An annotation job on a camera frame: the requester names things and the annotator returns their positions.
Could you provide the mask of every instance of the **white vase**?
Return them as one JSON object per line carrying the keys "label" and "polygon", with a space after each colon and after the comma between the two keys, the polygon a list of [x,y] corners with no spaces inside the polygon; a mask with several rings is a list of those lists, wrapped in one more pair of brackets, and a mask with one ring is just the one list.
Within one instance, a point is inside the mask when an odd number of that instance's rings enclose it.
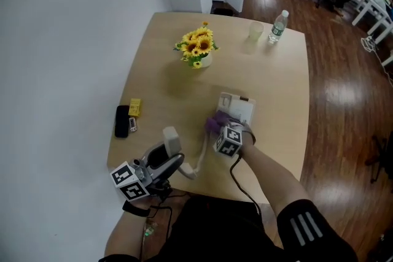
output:
{"label": "white vase", "polygon": [[206,57],[203,57],[201,60],[202,67],[201,68],[206,68],[211,65],[213,62],[213,56],[212,53],[209,53]]}

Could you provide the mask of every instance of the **water bottle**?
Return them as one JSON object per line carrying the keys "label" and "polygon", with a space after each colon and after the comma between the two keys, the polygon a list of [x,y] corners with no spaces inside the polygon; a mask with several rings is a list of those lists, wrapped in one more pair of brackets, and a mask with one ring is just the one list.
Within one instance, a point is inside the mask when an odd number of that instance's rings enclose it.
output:
{"label": "water bottle", "polygon": [[282,32],[284,32],[287,26],[288,15],[289,12],[287,10],[283,10],[277,17],[276,21],[274,21],[274,25],[269,34],[269,42],[275,43],[280,39]]}

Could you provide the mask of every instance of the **wooden floor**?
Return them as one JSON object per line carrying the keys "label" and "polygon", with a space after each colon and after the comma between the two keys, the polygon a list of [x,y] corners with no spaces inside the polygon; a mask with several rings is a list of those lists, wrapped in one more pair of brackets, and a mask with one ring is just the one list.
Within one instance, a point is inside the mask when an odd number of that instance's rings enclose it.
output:
{"label": "wooden floor", "polygon": [[[376,56],[360,44],[373,20],[365,17],[353,27],[352,5],[346,5],[341,19],[315,8],[313,0],[244,0],[239,16],[273,23],[282,9],[290,13],[288,27],[305,34],[308,51],[309,127],[301,183],[359,261],[365,261],[393,224],[392,182],[383,173],[371,185],[371,170],[364,165],[376,153],[372,135],[387,136],[393,122],[393,88]],[[388,54],[390,45],[383,43],[379,54]],[[174,207],[176,216],[187,198],[165,204]],[[144,259],[157,254],[165,241],[166,212],[156,216],[158,228],[145,241]],[[267,234],[281,245],[269,206],[263,206],[263,218]]]}

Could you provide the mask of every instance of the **yellow box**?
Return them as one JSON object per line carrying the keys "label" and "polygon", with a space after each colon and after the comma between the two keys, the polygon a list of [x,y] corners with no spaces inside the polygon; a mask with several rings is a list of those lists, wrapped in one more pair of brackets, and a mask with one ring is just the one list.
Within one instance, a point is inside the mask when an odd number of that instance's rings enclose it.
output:
{"label": "yellow box", "polygon": [[131,98],[130,109],[128,111],[129,116],[139,117],[141,114],[141,99]]}

